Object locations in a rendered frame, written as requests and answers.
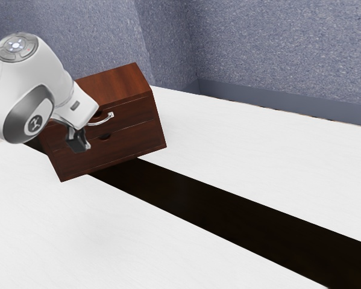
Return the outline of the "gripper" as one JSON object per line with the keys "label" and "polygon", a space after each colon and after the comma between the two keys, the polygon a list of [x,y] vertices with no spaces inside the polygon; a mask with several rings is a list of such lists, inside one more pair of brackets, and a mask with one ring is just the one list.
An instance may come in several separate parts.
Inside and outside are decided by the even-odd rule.
{"label": "gripper", "polygon": [[90,143],[86,140],[86,132],[84,128],[79,130],[75,128],[68,128],[66,143],[74,153],[82,153],[91,148]]}

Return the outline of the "dark wooden drawer cabinet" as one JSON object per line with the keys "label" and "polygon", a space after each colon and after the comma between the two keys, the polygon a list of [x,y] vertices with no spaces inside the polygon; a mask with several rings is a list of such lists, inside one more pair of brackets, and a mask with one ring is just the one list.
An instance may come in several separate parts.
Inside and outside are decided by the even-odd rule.
{"label": "dark wooden drawer cabinet", "polygon": [[52,120],[37,137],[61,182],[166,147],[153,92],[136,63],[77,84],[99,104],[85,128],[91,148],[74,153],[65,142],[67,128]]}

